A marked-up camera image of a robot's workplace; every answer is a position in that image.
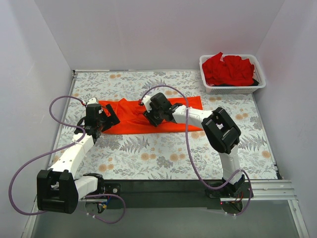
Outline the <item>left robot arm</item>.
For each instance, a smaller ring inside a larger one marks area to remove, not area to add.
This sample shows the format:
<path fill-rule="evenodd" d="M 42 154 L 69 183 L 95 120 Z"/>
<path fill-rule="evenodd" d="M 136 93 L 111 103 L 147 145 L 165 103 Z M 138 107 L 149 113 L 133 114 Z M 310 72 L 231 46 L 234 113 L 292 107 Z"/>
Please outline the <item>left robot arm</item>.
<path fill-rule="evenodd" d="M 75 174 L 101 133 L 119 122 L 110 104 L 90 103 L 86 106 L 86 115 L 76 125 L 72 145 L 48 170 L 41 170 L 37 175 L 39 210 L 71 214 L 80 199 L 105 191 L 102 175 L 87 173 L 76 179 Z"/>

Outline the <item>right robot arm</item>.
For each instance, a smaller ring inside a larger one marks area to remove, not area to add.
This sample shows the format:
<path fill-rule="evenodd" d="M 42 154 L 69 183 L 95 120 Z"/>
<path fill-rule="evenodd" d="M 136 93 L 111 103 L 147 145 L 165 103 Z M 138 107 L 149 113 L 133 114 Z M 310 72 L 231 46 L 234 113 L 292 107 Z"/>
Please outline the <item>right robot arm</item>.
<path fill-rule="evenodd" d="M 230 196 L 242 192 L 245 175 L 242 172 L 238 157 L 238 144 L 241 131 L 225 109 L 218 107 L 214 111 L 194 109 L 185 103 L 172 104 L 163 93 L 154 96 L 144 95 L 139 105 L 145 107 L 143 115 L 155 127 L 163 121 L 185 125 L 186 147 L 190 163 L 202 184 L 209 190 L 222 190 Z M 222 165 L 222 184 L 217 187 L 208 185 L 200 176 L 190 151 L 188 129 L 195 126 L 202 129 L 211 145 L 219 153 Z"/>

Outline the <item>orange t shirt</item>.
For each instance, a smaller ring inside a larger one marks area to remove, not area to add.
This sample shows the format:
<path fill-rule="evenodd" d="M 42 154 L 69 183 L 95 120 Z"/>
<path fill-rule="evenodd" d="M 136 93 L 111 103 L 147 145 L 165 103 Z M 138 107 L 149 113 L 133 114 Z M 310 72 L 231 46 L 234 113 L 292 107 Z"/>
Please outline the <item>orange t shirt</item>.
<path fill-rule="evenodd" d="M 163 121 L 155 127 L 144 117 L 144 106 L 140 106 L 138 101 L 99 101 L 102 106 L 111 105 L 120 123 L 106 130 L 107 134 L 148 134 L 148 133 L 176 133 L 184 132 L 185 124 L 176 124 Z"/>

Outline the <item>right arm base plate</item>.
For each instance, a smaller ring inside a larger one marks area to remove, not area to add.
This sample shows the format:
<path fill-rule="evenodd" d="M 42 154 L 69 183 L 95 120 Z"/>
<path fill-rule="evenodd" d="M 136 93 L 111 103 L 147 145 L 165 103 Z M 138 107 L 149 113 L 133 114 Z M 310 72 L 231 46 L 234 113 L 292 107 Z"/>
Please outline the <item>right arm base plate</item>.
<path fill-rule="evenodd" d="M 243 183 L 238 183 L 237 185 L 227 184 L 225 187 L 212 190 L 205 189 L 205 193 L 207 196 L 211 198 L 237 198 L 243 196 L 243 198 L 249 198 L 250 196 L 253 198 L 254 194 L 250 189 L 250 183 L 245 181 Z"/>

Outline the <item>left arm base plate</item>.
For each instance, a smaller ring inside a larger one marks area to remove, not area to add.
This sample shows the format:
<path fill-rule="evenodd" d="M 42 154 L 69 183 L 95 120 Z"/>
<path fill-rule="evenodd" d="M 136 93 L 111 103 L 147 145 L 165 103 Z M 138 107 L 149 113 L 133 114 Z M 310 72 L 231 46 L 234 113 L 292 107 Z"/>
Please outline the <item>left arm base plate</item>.
<path fill-rule="evenodd" d="M 106 199 L 111 195 L 120 195 L 121 184 L 119 183 L 106 183 L 96 191 L 89 192 L 83 199 L 94 198 L 94 199 Z"/>

